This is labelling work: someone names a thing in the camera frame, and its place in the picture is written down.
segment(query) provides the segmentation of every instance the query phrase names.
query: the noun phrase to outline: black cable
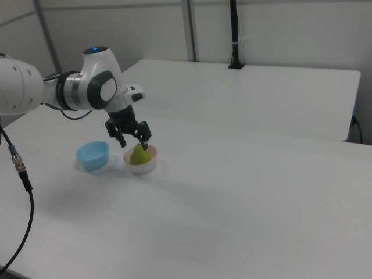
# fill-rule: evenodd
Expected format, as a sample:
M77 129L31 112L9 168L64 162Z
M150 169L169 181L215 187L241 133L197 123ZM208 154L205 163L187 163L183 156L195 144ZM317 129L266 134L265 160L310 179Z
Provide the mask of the black cable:
M79 119L83 119L84 117L86 117L88 114L90 114L92 111L90 110L89 112L87 112L86 114L84 114L83 116L80 116L78 118L72 118L68 115L65 114L65 112L63 110L61 110L60 112L62 112L62 114L64 115L65 118L67 119L70 119L70 120L79 120Z
M0 270L0 276L1 276L1 274L3 274L5 272L5 270L13 263L13 261L15 260L15 258L18 256L19 252L22 250L22 247L23 247L24 243L26 242L26 239L28 237L28 234L30 233L31 225L33 223L33 218L34 218L34 196L33 196L32 191L29 191L28 194L30 196L30 207L31 207L31 209L30 209L30 219L28 220L28 225L27 225L26 233L24 234L24 237L22 239L22 242L19 245L19 247L18 247L17 251L15 252L15 254L13 255L13 257Z
M4 136L4 139L6 140L6 142L8 143L8 145L12 145L12 142L10 141L8 135L6 134L6 132L4 131L4 129L1 127L1 125L0 125L0 132Z
M0 124L0 135L1 134L4 136L4 138L6 139L6 142L9 144L9 149L10 149L11 154L12 155L15 154L15 155L18 155L19 156L19 154L16 152L16 149L15 149L14 145L12 144L12 142L10 141L8 135L6 134L6 132L4 131L4 129L2 128L2 126ZM33 218L34 218L34 196L33 196L33 193L31 191L32 190L32 186L31 186L30 180L28 179L28 175L27 175L27 172L26 172L25 169L23 169L23 171L18 170L18 174L19 174L19 177L22 180L22 183L23 183L26 191L28 192L28 194L30 196L30 207L31 207L30 208L30 218L28 220L27 229L26 229L26 232L24 234L24 237L22 239L21 244L19 245L17 251L12 256L12 258L8 261L8 263L6 265L4 265L4 267L0 270L0 276L13 263L13 261L15 260L15 258L18 256L19 252L22 250L22 247L23 247L24 243L26 242L26 239L28 237L28 234L30 233L31 225L33 223Z
M239 17L238 17L238 13L237 13L237 33L239 34ZM234 62L234 50L232 51L232 54L231 54L231 65L233 64L233 62Z
M54 109L54 110L59 110L59 111L63 110L63 109L57 108L56 106L52 106L52 105L50 105L48 103L41 103L40 105L46 105L47 107L49 107L51 109Z
M55 80L55 79L57 79L57 78L59 78L59 75L54 76L54 77L43 78L42 80L43 80L43 81L49 81L49 80Z
M359 138L360 138L360 144L363 144L363 138L362 138L362 129L360 128L360 124L359 124L359 121L358 119L355 119L355 124L358 125L358 129L359 129Z

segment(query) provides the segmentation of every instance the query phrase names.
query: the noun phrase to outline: white bowl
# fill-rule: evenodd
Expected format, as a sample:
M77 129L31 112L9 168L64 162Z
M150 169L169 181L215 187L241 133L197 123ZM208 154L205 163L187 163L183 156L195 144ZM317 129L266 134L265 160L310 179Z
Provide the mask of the white bowl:
M156 167L156 155L158 154L158 151L154 146L149 145L147 151L150 153L152 159L150 162L147 162L145 164L129 164L129 159L133 153L133 150L134 148L131 148L124 154L124 162L128 165L132 173L148 173Z

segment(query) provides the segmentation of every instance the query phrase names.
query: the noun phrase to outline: power cord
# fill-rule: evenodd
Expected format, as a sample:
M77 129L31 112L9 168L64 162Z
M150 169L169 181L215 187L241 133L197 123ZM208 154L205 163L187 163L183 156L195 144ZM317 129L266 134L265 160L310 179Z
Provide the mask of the power cord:
M22 180L24 189L28 192L28 194L30 196L30 218L28 220L27 229L26 229L26 232L24 234L24 237L22 239L21 244L19 245L17 251L14 253L12 258L8 261L8 263L6 265L4 265L4 267L0 270L0 276L13 263L15 258L18 256L19 252L22 250L22 247L23 247L24 243L26 242L28 234L30 233L31 225L33 223L33 218L34 218L34 196L33 196L33 193L32 193L33 188L32 188L30 179L28 178L26 167L24 166L22 158L18 154L18 152L16 150L16 147L12 144L8 135L6 134L6 132L4 131L2 126L0 125L0 144L1 144L1 134L4 136L4 139L6 140L6 142L9 145L10 154L12 155L12 161L13 161L15 167L16 167L16 170L18 172L19 177Z
M90 114L92 111L90 110L89 112L87 112L87 113L84 114L83 116L80 116L80 117L77 117L77 118L72 118L72 117L66 115L65 112L64 112L63 110L61 110L60 112L61 112L61 113L63 114L63 116L64 116L65 118L67 118L67 119L70 119L70 120L79 120L79 119L83 119L84 117L88 116L88 114Z
M49 81L49 80L55 80L55 79L57 79L57 78L59 78L59 74L57 74L56 76L52 76L52 77L47 77L47 78L43 78L42 80L43 81Z

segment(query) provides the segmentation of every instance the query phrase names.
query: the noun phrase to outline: black pole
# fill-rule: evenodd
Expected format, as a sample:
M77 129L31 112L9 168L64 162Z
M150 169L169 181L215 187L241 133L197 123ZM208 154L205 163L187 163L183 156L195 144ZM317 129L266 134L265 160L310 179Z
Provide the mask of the black pole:
M238 22L236 0L230 0L230 13L231 13L231 34L232 34L232 63L228 68L229 69L241 69L244 67L245 64L242 64L239 61L239 46L238 46L239 22Z

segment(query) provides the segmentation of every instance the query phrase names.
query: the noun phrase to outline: white wall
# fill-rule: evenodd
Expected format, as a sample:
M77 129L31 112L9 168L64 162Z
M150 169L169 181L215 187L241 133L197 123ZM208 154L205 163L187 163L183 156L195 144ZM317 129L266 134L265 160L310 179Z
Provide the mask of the white wall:
M32 0L0 1L0 52L34 65L46 76L55 72ZM2 116L7 126L20 116Z
M64 71L80 70L81 53L105 45L122 71L144 58L187 61L180 0L42 1Z
M231 21L226 3L195 0L201 62L230 62ZM239 46L242 62L360 71L355 113L364 142L372 144L372 3L243 4L237 9L239 34L254 36ZM359 142L356 127L350 139Z

